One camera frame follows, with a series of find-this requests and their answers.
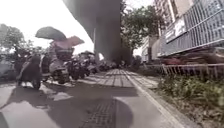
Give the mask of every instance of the dark umbrella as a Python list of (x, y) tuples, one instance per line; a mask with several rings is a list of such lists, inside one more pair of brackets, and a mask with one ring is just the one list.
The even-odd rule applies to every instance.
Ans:
[(35, 36), (37, 38), (51, 39), (55, 41), (64, 41), (67, 39), (64, 33), (53, 27), (43, 27), (37, 31)]

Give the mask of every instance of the bush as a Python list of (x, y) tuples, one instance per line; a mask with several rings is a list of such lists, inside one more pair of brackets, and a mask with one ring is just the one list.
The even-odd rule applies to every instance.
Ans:
[(197, 77), (168, 76), (157, 91), (176, 100), (172, 102), (177, 108), (197, 123), (212, 120), (216, 122), (212, 124), (214, 128), (224, 127), (224, 81), (202, 82)]

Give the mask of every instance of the sky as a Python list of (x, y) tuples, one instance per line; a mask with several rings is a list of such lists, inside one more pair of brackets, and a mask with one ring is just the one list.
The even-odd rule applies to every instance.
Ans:
[[(152, 3), (152, 0), (127, 0), (129, 8), (139, 8)], [(85, 41), (75, 47), (75, 53), (93, 51), (93, 43), (84, 28), (76, 21), (62, 0), (0, 0), (0, 23), (20, 29), (25, 40), (34, 45), (47, 47), (50, 40), (38, 39), (38, 29), (52, 26), (67, 37), (78, 36)]]

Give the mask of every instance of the signboard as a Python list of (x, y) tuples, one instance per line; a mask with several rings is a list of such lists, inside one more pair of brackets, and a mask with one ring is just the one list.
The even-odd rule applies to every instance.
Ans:
[(177, 20), (165, 33), (166, 43), (186, 32), (184, 18)]

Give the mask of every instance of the green foliage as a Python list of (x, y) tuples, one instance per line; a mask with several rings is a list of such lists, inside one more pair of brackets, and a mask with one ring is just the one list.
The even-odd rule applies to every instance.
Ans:
[(125, 10), (121, 4), (121, 39), (132, 50), (142, 46), (142, 40), (149, 36), (158, 36), (159, 27), (163, 26), (161, 16), (156, 14), (154, 6)]
[(0, 37), (0, 46), (7, 50), (19, 47), (25, 42), (23, 33), (18, 28), (1, 24), (0, 31), (2, 32)]
[(197, 77), (169, 76), (160, 83), (158, 90), (172, 97), (177, 108), (202, 126), (212, 121), (214, 128), (223, 127), (223, 81), (202, 82)]

